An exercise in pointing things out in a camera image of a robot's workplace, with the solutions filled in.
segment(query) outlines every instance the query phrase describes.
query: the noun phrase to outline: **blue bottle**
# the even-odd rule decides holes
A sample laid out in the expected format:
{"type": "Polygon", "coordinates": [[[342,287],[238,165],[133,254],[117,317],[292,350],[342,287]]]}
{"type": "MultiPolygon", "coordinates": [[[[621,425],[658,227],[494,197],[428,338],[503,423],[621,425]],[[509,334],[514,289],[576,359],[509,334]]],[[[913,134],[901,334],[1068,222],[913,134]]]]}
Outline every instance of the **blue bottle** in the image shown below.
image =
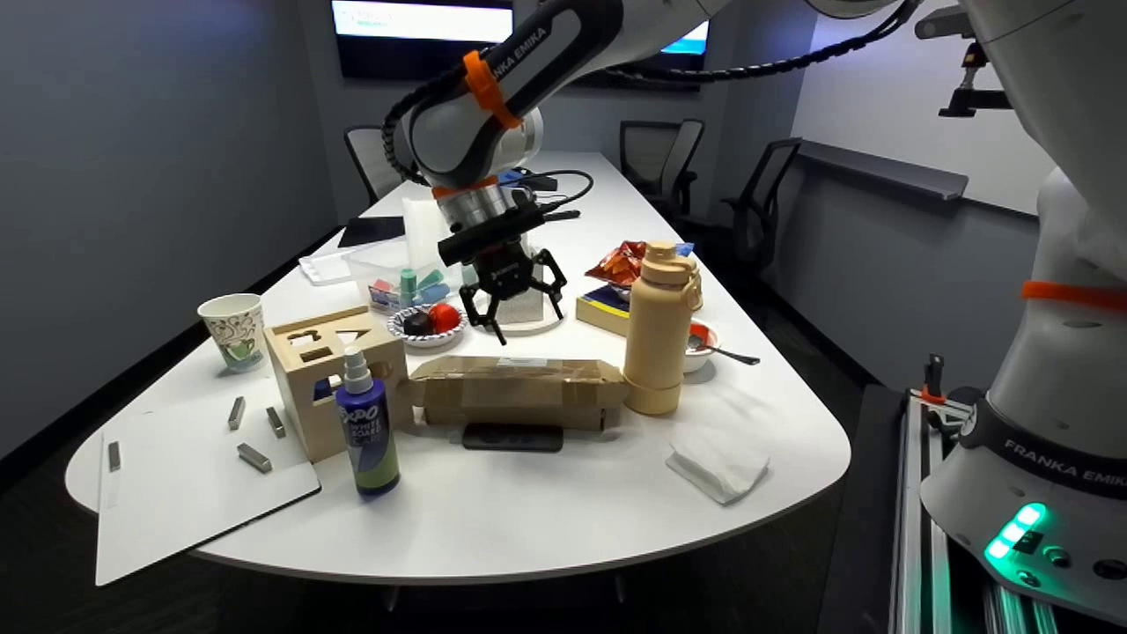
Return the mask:
{"type": "Polygon", "coordinates": [[[346,352],[338,406],[360,497],[392,490],[396,482],[396,453],[386,418],[386,388],[385,381],[372,381],[362,352],[346,352]]]}

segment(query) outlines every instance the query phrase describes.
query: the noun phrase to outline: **green light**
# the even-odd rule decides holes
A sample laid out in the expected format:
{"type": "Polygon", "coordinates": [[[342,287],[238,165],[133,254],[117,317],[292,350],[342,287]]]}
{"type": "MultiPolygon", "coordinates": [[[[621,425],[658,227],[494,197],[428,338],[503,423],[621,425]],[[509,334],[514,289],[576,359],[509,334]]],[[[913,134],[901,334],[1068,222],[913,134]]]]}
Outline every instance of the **green light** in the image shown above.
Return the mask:
{"type": "Polygon", "coordinates": [[[1014,545],[1014,541],[1026,538],[1026,529],[1012,521],[1012,524],[1000,533],[1000,538],[1004,538],[1006,545],[1014,545]]]}
{"type": "Polygon", "coordinates": [[[1022,511],[1019,511],[1019,524],[1026,524],[1026,529],[1036,529],[1039,521],[1044,521],[1050,518],[1050,507],[1044,504],[1026,504],[1022,511]]]}
{"type": "Polygon", "coordinates": [[[1012,556],[1012,545],[1000,541],[1000,538],[994,538],[988,551],[986,551],[986,556],[988,556],[988,560],[1004,560],[1004,556],[1012,556]]]}

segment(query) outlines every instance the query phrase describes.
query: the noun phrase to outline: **floor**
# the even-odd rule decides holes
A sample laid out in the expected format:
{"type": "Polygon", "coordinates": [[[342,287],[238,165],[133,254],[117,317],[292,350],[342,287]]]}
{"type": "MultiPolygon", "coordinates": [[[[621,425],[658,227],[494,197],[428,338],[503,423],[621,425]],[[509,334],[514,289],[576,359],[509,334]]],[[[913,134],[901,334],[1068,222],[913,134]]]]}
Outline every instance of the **floor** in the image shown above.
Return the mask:
{"type": "MultiPolygon", "coordinates": [[[[772,310],[760,313],[760,327],[852,429],[864,381],[828,364],[772,310]]],[[[723,545],[575,580],[503,588],[312,586],[179,556],[97,593],[90,588],[93,521],[61,487],[72,446],[78,436],[0,487],[0,617],[5,619],[0,631],[446,631],[450,625],[494,634],[838,631],[820,625],[820,605],[846,507],[842,487],[723,545]]]]}

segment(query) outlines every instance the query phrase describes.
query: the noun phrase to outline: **wooden block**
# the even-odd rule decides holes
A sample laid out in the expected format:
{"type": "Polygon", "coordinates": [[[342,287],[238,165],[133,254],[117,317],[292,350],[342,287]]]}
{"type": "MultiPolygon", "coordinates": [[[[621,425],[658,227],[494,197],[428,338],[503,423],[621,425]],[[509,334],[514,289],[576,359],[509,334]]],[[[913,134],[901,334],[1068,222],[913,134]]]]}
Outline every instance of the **wooden block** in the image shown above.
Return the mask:
{"type": "Polygon", "coordinates": [[[346,342],[369,364],[372,378],[386,384],[392,423],[407,423],[407,364],[403,342],[392,338],[365,307],[325,313],[268,327],[275,381],[311,460],[346,452],[342,417],[329,395],[346,365],[346,342]]]}

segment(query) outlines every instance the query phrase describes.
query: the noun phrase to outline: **beige box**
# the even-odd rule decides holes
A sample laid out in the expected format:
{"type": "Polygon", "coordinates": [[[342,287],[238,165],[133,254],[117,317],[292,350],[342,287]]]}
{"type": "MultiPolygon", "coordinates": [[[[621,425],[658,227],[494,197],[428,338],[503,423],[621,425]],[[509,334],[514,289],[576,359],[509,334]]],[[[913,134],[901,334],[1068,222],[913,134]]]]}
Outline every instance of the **beige box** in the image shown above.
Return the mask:
{"type": "Polygon", "coordinates": [[[425,425],[612,425],[622,375],[596,359],[443,357],[412,375],[425,425]]]}
{"type": "Polygon", "coordinates": [[[346,342],[351,342],[351,350],[365,357],[372,378],[386,384],[392,423],[412,418],[403,399],[403,344],[392,338],[365,307],[268,327],[265,338],[288,429],[294,429],[311,460],[346,452],[342,412],[329,395],[329,384],[346,365],[346,342]]]}

